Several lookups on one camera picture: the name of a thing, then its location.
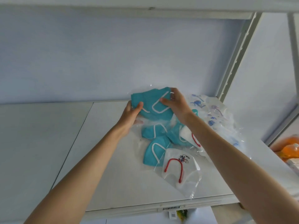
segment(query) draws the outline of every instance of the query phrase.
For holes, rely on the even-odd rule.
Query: forearm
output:
[[[112,128],[48,193],[25,223],[79,223],[120,139],[120,130]]]
[[[262,168],[226,142],[194,114],[190,113],[186,117],[186,125],[256,222],[297,222],[298,202]]]

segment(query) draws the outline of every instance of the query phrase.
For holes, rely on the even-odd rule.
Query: white tag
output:
[[[169,211],[169,218],[170,219],[177,219],[176,211]]]

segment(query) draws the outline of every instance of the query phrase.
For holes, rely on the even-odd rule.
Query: barcode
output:
[[[169,208],[163,208],[163,211],[165,210],[170,210],[170,209],[178,209],[180,208],[181,206],[176,206],[176,207],[169,207]]]

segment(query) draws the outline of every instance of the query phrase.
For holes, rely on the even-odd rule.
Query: hand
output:
[[[121,115],[121,118],[114,126],[116,129],[119,130],[121,137],[126,136],[134,124],[143,123],[142,121],[136,119],[142,107],[143,102],[139,102],[135,109],[132,108],[131,101],[128,102],[127,106],[125,107],[125,110],[123,111],[123,114]]]
[[[186,117],[190,113],[193,114],[193,112],[184,96],[177,88],[171,88],[171,92],[173,93],[170,100],[167,100],[166,98],[160,98],[160,102],[166,106],[169,106],[177,116],[178,120],[185,125]]]

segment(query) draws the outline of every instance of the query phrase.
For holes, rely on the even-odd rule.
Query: red ear loop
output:
[[[178,180],[178,182],[181,183],[181,182],[182,182],[182,175],[183,175],[183,164],[182,164],[182,162],[181,162],[179,159],[171,158],[171,159],[168,161],[167,166],[166,166],[164,172],[167,171],[167,168],[168,168],[169,163],[170,163],[171,160],[177,160],[177,161],[179,161],[179,163],[181,164],[181,175],[180,175],[180,179]]]
[[[198,144],[198,143],[196,142],[195,138],[194,138],[194,134],[191,134],[191,135],[192,135],[192,138],[193,138],[194,142],[198,145],[198,147],[200,147],[200,144]]]

